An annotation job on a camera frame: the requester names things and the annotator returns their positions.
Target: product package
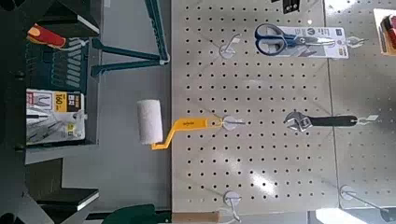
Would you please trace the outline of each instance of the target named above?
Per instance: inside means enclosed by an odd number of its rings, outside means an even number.
[[[26,91],[26,145],[85,138],[84,95],[65,91]]]
[[[396,56],[396,10],[375,8],[374,16],[381,53]]]
[[[273,24],[264,24],[256,29],[255,36],[257,49],[267,56],[333,59],[349,57],[346,34],[342,27],[274,27]],[[287,45],[282,43],[279,36],[284,37]]]

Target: blue scissors handle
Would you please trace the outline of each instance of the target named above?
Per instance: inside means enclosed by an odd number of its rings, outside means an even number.
[[[259,29],[262,28],[263,26],[273,30],[275,32],[275,34],[274,35],[260,35]],[[277,27],[273,24],[269,24],[269,23],[264,23],[264,24],[259,25],[256,28],[254,36],[256,38],[257,50],[260,53],[267,55],[267,56],[278,55],[285,48],[287,48],[287,47],[292,48],[297,45],[297,43],[295,41],[296,35],[287,35],[279,27]],[[277,49],[275,52],[268,52],[268,51],[263,50],[260,47],[260,45],[262,45],[262,44],[268,45],[268,46],[274,46],[274,47],[277,47]]]

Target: metal rod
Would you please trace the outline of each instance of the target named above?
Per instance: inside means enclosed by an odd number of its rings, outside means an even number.
[[[344,192],[345,194],[347,194],[348,196],[350,196],[350,197],[352,197],[352,198],[358,200],[358,201],[361,202],[361,203],[366,203],[366,204],[368,204],[368,205],[370,205],[370,206],[372,206],[372,207],[374,207],[374,208],[376,208],[376,209],[379,209],[380,211],[389,213],[389,210],[388,210],[388,209],[380,208],[380,207],[378,207],[377,205],[375,205],[375,204],[373,204],[373,203],[369,203],[369,202],[367,202],[367,201],[364,201],[363,199],[359,198],[358,196],[355,196],[355,195],[349,193],[350,191],[343,191],[343,192]]]
[[[247,124],[246,122],[242,122],[242,121],[224,121],[224,122],[226,122],[226,123],[231,123],[231,124],[243,124],[243,125],[245,125],[245,124]]]

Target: yellow roller handle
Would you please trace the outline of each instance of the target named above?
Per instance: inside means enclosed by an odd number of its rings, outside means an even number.
[[[152,150],[167,149],[171,144],[172,138],[177,131],[196,131],[207,128],[219,128],[222,125],[222,119],[209,119],[209,118],[199,118],[199,119],[178,119],[172,126],[171,131],[166,137],[165,143],[163,144],[151,144]]]

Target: scissors package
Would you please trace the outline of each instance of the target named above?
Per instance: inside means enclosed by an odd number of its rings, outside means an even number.
[[[79,92],[26,91],[26,145],[85,138],[84,95]]]
[[[264,23],[255,32],[256,48],[266,56],[347,59],[341,27],[289,27]]]

